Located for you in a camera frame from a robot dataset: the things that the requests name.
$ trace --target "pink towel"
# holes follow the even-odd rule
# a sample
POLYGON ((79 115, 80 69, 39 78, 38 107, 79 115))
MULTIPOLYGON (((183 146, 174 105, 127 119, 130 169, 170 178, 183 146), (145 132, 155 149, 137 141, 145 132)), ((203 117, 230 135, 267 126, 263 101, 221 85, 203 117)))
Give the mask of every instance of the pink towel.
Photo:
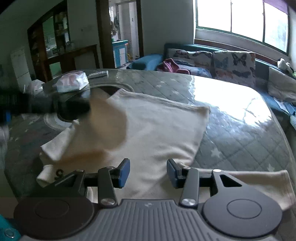
POLYGON ((189 70, 180 69, 179 65, 177 65, 172 58, 167 58, 161 64, 159 64, 157 66, 157 71, 190 74, 189 70))

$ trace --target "plastic bag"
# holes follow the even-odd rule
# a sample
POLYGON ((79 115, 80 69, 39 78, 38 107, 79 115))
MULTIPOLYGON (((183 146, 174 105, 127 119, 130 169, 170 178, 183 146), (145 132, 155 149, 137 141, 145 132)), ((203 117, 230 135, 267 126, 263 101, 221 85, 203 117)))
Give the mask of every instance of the plastic bag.
POLYGON ((89 80, 83 71, 72 72, 63 75, 56 83, 60 93, 77 91, 88 85, 89 80))
POLYGON ((37 95, 38 93, 43 91, 43 84, 44 82, 42 82, 41 80, 33 80, 30 82, 25 92, 30 95, 37 95))

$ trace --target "stuffed animal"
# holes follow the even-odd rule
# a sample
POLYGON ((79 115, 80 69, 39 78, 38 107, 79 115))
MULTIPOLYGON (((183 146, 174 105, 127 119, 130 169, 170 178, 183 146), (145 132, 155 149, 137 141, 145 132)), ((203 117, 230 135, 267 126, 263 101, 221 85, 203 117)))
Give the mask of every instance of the stuffed animal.
POLYGON ((291 67, 290 63, 286 63, 283 58, 278 60, 278 68, 284 72, 288 72, 290 74, 294 73, 293 68, 291 67))

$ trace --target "sofa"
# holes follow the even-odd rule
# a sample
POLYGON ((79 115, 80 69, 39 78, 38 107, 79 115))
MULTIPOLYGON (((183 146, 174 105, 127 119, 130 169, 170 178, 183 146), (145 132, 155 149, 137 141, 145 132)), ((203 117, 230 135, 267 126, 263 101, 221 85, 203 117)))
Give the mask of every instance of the sofa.
MULTIPOLYGON (((133 61, 127 69, 137 69, 137 70, 156 70, 159 63, 161 63, 167 56, 169 49, 180 49, 185 51, 208 51, 208 52, 215 52, 215 51, 225 51, 224 49, 213 48, 209 46, 203 45, 185 45, 185 44, 176 44, 176 43, 166 43, 164 45, 164 53, 161 54, 150 54, 144 56, 140 59, 133 61)), ((281 109, 280 105, 278 104, 275 99, 268 94, 268 79, 269 79, 269 67, 275 68, 281 71, 274 65, 266 63, 264 61, 255 59, 255 76, 256 82, 254 89, 261 94, 267 105, 270 109, 274 112, 275 116, 279 120, 282 128, 285 130, 290 123, 290 116, 295 114, 296 108, 287 102, 283 102, 288 113, 281 109)))

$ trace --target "metal bolt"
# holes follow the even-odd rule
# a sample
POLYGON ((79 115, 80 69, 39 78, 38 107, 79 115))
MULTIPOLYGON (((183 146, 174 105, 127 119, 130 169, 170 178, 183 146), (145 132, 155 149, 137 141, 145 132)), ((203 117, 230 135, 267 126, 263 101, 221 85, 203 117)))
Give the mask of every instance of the metal bolt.
POLYGON ((4 230, 4 235, 5 235, 6 237, 9 237, 9 238, 12 238, 12 239, 15 237, 15 233, 14 233, 14 231, 11 230, 11 229, 5 229, 5 230, 4 230))
POLYGON ((182 204, 184 205, 184 206, 193 206, 193 205, 195 205, 195 200, 194 199, 191 199, 191 198, 184 198, 183 200, 182 200, 182 204))
POLYGON ((115 200, 112 198, 103 198, 101 204, 104 206, 112 206, 115 204, 115 200))

